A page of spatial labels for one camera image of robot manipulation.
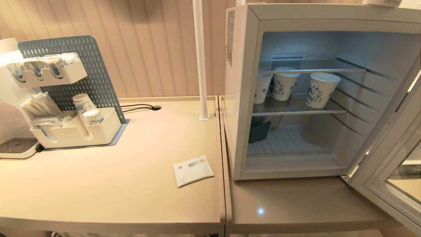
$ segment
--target mini fridge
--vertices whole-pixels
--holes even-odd
[[[227,9],[221,107],[231,177],[340,176],[421,235],[420,36],[415,9]],[[313,73],[340,82],[321,96],[309,87]],[[278,75],[296,78],[282,99]]]

